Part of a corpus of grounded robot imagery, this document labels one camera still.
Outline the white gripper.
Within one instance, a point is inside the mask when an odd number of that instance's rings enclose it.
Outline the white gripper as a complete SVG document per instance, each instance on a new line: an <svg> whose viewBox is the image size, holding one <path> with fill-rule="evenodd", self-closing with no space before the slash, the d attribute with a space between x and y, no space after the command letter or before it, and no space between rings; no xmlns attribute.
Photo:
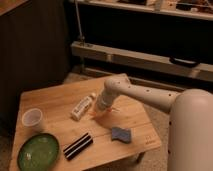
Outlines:
<svg viewBox="0 0 213 171"><path fill-rule="evenodd" d="M94 110L96 112L104 112L109 109L112 105L114 100L118 97L117 93L109 92L108 90L104 89L99 95L96 100Z"/></svg>

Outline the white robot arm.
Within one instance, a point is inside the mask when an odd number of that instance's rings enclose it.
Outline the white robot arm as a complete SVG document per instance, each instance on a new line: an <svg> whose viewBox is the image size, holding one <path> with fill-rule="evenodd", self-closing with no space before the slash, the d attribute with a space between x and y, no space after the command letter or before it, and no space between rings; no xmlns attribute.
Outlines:
<svg viewBox="0 0 213 171"><path fill-rule="evenodd" d="M109 77L95 112L103 115L125 95L170 115L167 171L213 171L213 94L201 89L175 92L130 83L127 76Z"/></svg>

